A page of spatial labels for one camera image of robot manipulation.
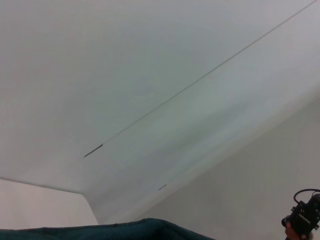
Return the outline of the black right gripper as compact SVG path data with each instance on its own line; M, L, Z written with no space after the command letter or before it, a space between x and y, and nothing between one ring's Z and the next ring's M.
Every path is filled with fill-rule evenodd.
M309 235L312 230L318 230L320 227L320 193L314 192L307 203L297 200L299 194L297 192L293 196L297 206L292 210L292 219L286 216L281 220L281 224L285 228L292 226L298 235Z

